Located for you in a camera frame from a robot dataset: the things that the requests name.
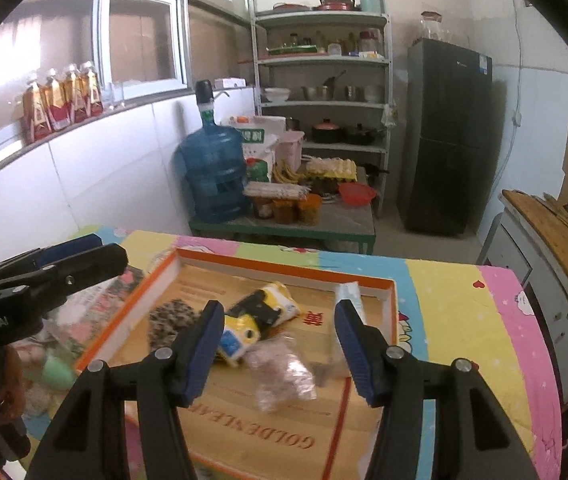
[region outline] refrigerator door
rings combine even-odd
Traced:
[[[490,142],[492,62],[472,50],[422,40],[421,137],[481,148]]]
[[[421,139],[413,189],[402,215],[406,228],[437,235],[462,234],[480,170],[477,148]]]

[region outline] human hand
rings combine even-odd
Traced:
[[[0,426],[18,419],[25,405],[22,363],[16,350],[7,346],[4,374],[2,384],[0,384]]]

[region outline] silver screw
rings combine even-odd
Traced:
[[[455,361],[455,368],[460,372],[470,372],[473,369],[473,364],[468,359],[458,359]]]
[[[401,359],[404,357],[404,350],[399,346],[389,346],[386,349],[386,355],[391,359]]]
[[[163,346],[155,350],[155,357],[157,357],[158,359],[168,359],[172,355],[173,350],[171,350],[167,346]]]
[[[90,372],[99,372],[102,368],[104,368],[104,361],[102,361],[101,359],[91,361],[86,367],[86,369]]]

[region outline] electrical cord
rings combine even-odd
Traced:
[[[518,124],[518,123],[521,122],[521,120],[522,120],[521,115],[520,115],[520,105],[522,103],[522,67],[524,65],[524,57],[523,57],[523,54],[522,54],[522,36],[520,35],[520,22],[518,21],[518,8],[517,8],[517,5],[515,3],[515,0],[512,0],[512,1],[513,1],[513,12],[515,13],[515,33],[517,34],[518,45],[519,45],[519,48],[520,48],[520,65],[518,67],[517,101],[516,101],[516,104],[515,104],[515,111],[513,112],[513,117],[512,117],[513,134],[512,134],[512,136],[510,136],[509,151],[506,153],[506,158],[504,158],[504,161],[500,165],[499,170],[497,171],[497,173],[495,173],[495,178],[493,179],[493,183],[491,184],[491,192],[489,193],[489,196],[493,196],[493,193],[495,192],[495,189],[497,188],[497,185],[499,184],[500,179],[502,178],[502,175],[504,174],[504,170],[506,170],[506,165],[509,163],[510,154],[513,151],[513,145],[515,144],[515,135],[517,134],[517,130],[520,127],[520,124]]]

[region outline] wooden countertop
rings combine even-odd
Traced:
[[[508,190],[502,195],[545,241],[568,276],[568,227],[532,196]]]

